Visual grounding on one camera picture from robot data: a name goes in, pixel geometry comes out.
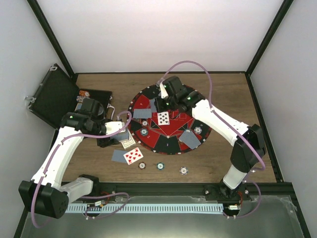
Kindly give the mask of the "single teal poker chip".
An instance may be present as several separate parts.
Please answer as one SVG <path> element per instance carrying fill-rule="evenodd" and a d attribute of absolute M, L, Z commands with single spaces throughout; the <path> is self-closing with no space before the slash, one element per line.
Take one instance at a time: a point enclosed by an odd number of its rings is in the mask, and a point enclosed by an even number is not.
<path fill-rule="evenodd" d="M 140 130 L 140 134 L 141 134 L 142 136 L 146 136 L 146 135 L 148 135 L 148 130 L 147 130 L 146 128 L 142 128 L 142 129 Z"/>

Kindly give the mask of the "brown poker chip stack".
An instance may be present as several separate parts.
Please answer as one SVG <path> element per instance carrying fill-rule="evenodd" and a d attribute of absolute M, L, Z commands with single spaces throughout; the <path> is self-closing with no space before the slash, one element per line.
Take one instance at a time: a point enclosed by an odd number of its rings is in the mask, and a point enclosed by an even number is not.
<path fill-rule="evenodd" d="M 144 162 L 140 162 L 139 163 L 139 168 L 140 169 L 145 169 L 146 168 L 146 164 Z"/>

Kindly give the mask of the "black poker chip case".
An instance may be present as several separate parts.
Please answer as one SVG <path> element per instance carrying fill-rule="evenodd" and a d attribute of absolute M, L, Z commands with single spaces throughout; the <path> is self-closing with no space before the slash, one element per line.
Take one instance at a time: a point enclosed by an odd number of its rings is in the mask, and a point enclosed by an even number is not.
<path fill-rule="evenodd" d="M 62 117 L 75 110 L 80 90 L 89 91 L 89 98 L 99 101 L 107 111 L 112 100 L 111 91 L 79 88 L 56 63 L 49 68 L 35 94 L 25 97 L 25 101 L 30 112 L 58 129 Z"/>

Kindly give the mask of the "black aluminium frame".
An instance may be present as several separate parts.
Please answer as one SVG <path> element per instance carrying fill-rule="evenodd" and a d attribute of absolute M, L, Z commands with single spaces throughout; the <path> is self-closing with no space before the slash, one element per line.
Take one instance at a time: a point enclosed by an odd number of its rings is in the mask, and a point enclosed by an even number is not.
<path fill-rule="evenodd" d="M 28 0 L 27 1 L 33 10 L 35 16 L 37 17 L 39 23 L 41 24 L 42 28 L 44 29 L 46 33 L 46 28 L 49 27 L 49 33 L 53 36 L 48 36 L 48 39 L 51 40 L 54 39 L 56 42 L 58 42 L 57 38 L 55 37 L 53 30 L 51 29 L 45 14 L 43 13 L 39 3 L 37 0 Z M 274 17 L 268 31 L 266 32 L 259 48 L 257 49 L 255 56 L 253 57 L 250 65 L 248 66 L 247 71 L 237 71 L 233 73 L 244 73 L 246 77 L 246 81 L 249 87 L 249 91 L 251 93 L 251 98 L 253 100 L 253 104 L 255 107 L 255 111 L 257 114 L 257 117 L 259 119 L 260 126 L 264 133 L 264 142 L 266 145 L 266 149 L 269 155 L 270 163 L 273 168 L 274 176 L 276 179 L 276 183 L 270 183 L 270 182 L 263 182 L 258 184 L 260 191 L 262 191 L 262 196 L 274 196 L 274 195 L 288 195 L 291 199 L 291 205 L 294 205 L 296 208 L 295 214 L 297 217 L 297 220 L 299 222 L 299 226 L 301 228 L 301 232 L 304 236 L 304 238 L 311 238 L 309 229 L 307 227 L 304 215 L 302 213 L 301 207 L 299 205 L 293 184 L 291 182 L 284 181 L 279 163 L 277 161 L 277 157 L 267 130 L 267 126 L 265 124 L 265 120 L 260 108 L 260 105 L 258 103 L 258 99 L 251 81 L 251 75 L 256 69 L 258 63 L 260 62 L 263 54 L 265 53 L 268 45 L 270 44 L 273 36 L 275 35 L 276 31 L 278 30 L 278 27 L 282 23 L 284 17 L 286 16 L 289 8 L 292 6 L 293 0 L 284 0 Z M 131 189 L 129 190 L 131 192 L 130 195 L 136 196 L 154 196 L 154 197 L 163 197 L 163 196 L 199 196 L 202 195 L 203 192 L 206 192 L 207 188 L 212 188 L 211 191 L 216 191 L 216 185 L 218 183 L 101 183 L 100 188 L 107 188 L 112 185 L 113 188 L 128 188 L 128 184 L 131 184 Z M 25 207 L 20 221 L 18 223 L 16 232 L 14 234 L 14 238 L 21 238 L 23 235 L 24 230 L 26 230 L 26 221 L 28 215 L 31 214 L 31 212 L 27 211 L 27 208 Z"/>

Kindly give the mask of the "blue white poker chip stack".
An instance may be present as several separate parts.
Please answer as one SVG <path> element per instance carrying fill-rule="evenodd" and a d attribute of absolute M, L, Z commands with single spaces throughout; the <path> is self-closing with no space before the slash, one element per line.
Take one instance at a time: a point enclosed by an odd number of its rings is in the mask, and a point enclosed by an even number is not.
<path fill-rule="evenodd" d="M 182 175 L 186 175 L 188 173 L 188 169 L 186 167 L 181 167 L 179 172 L 182 174 Z"/>

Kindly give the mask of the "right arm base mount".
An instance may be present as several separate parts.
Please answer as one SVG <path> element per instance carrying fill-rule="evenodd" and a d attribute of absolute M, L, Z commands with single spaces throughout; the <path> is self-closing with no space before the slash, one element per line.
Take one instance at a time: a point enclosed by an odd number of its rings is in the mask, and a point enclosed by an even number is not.
<path fill-rule="evenodd" d="M 245 187 L 238 187 L 234 190 L 229 189 L 222 183 L 211 183 L 204 186 L 203 194 L 209 200 L 217 201 L 238 201 L 241 198 L 243 200 L 249 200 L 249 194 L 245 193 Z"/>

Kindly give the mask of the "grey striped chips in case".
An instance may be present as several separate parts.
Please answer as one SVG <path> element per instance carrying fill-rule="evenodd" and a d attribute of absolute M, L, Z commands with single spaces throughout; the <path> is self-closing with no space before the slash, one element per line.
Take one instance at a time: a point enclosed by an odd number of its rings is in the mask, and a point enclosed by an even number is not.
<path fill-rule="evenodd" d="M 77 101 L 78 103 L 82 103 L 84 99 L 85 99 L 85 97 L 83 97 L 83 96 L 78 96 L 78 97 L 76 98 L 76 101 Z"/>

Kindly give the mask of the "white playing card box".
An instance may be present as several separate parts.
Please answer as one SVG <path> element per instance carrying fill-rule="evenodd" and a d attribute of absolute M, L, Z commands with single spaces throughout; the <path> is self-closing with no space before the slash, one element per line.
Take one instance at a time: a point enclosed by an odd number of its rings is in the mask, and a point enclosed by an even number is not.
<path fill-rule="evenodd" d="M 122 144 L 124 149 L 127 149 L 127 148 L 135 145 L 136 142 L 135 142 L 135 140 L 133 138 L 130 138 L 129 140 L 122 141 L 121 144 Z"/>

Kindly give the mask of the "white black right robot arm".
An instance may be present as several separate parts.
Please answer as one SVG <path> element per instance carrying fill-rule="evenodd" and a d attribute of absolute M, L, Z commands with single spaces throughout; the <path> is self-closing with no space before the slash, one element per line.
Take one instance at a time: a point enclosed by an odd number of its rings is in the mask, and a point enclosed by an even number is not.
<path fill-rule="evenodd" d="M 225 138 L 232 146 L 231 166 L 220 182 L 219 190 L 224 199 L 230 200 L 238 193 L 238 188 L 248 173 L 265 169 L 263 156 L 266 154 L 264 135 L 257 124 L 249 126 L 222 112 L 201 93 L 190 91 L 172 76 L 156 83 L 159 96 L 156 99 L 158 111 L 178 111 L 206 124 Z"/>

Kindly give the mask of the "orange chip stack in case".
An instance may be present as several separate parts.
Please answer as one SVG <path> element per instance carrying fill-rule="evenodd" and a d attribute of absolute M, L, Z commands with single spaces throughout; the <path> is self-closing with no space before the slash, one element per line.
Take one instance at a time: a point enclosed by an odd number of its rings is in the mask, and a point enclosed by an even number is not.
<path fill-rule="evenodd" d="M 86 90 L 80 90 L 79 95 L 82 97 L 90 97 L 89 91 L 86 91 Z"/>

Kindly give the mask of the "teal poker chip stack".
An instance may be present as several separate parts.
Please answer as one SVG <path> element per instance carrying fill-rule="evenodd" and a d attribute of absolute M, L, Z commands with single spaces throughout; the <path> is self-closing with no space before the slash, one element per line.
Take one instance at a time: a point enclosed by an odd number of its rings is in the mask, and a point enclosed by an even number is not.
<path fill-rule="evenodd" d="M 160 162 L 160 163 L 157 163 L 157 169 L 158 170 L 163 170 L 164 169 L 164 163 Z"/>

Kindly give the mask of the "card deck in case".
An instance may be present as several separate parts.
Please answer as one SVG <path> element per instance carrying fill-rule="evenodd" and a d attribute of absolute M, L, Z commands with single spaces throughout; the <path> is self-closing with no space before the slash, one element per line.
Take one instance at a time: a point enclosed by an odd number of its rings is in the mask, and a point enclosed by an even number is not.
<path fill-rule="evenodd" d="M 81 107 L 82 107 L 82 103 L 78 103 L 75 107 L 75 111 L 81 109 Z"/>

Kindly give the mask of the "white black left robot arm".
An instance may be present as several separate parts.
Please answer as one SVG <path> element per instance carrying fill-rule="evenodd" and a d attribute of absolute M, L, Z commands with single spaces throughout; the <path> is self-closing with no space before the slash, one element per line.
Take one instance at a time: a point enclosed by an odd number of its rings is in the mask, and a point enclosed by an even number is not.
<path fill-rule="evenodd" d="M 77 147 L 85 138 L 94 138 L 99 147 L 107 147 L 113 137 L 123 132 L 126 123 L 106 119 L 106 110 L 97 100 L 85 98 L 73 112 L 61 120 L 57 139 L 45 161 L 30 181 L 22 181 L 18 191 L 25 208 L 36 214 L 60 218 L 68 204 L 86 196 L 100 197 L 100 181 L 95 176 L 80 175 L 75 181 L 62 185 L 66 168 Z"/>

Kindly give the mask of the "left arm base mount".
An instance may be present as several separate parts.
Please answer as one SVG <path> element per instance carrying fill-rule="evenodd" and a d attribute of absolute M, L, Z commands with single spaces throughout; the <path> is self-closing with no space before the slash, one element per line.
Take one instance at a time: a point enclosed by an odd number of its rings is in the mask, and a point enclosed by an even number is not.
<path fill-rule="evenodd" d="M 90 194 L 85 195 L 85 196 L 92 197 L 92 198 L 81 197 L 78 199 L 78 201 L 92 201 L 92 202 L 95 202 L 98 200 L 111 200 L 111 201 L 113 201 L 114 199 L 112 197 L 108 197 L 108 198 L 97 198 L 97 197 L 114 194 L 115 192 L 116 192 L 115 187 L 110 187 L 110 190 L 108 189 L 108 187 L 106 187 L 106 188 L 102 187 L 102 188 L 98 188 L 98 189 L 93 188 L 93 190 Z"/>

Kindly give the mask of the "blue patterned card deck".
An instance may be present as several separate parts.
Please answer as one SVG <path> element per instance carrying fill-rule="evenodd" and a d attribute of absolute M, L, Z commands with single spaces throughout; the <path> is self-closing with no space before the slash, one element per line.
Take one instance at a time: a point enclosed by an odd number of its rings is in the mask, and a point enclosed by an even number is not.
<path fill-rule="evenodd" d="M 118 134 L 113 136 L 113 138 L 116 139 L 119 142 L 128 141 L 129 137 L 130 136 L 129 136 L 129 131 L 128 130 L 126 130 L 125 132 L 118 133 Z"/>

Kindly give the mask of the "round red black poker mat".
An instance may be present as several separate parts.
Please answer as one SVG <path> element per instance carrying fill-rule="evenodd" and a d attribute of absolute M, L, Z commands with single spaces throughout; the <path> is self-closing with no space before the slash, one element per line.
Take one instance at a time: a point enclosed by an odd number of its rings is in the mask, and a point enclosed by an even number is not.
<path fill-rule="evenodd" d="M 169 112 L 170 125 L 158 125 L 157 113 L 153 112 L 148 119 L 132 119 L 128 128 L 133 138 L 145 148 L 160 154 L 175 155 L 192 151 L 188 146 L 179 141 L 182 133 L 189 129 L 194 132 L 195 127 L 202 129 L 201 134 L 194 134 L 203 144 L 208 138 L 211 128 L 205 123 L 194 119 L 186 113 L 178 111 Z M 146 128 L 148 135 L 142 136 L 140 130 Z"/>

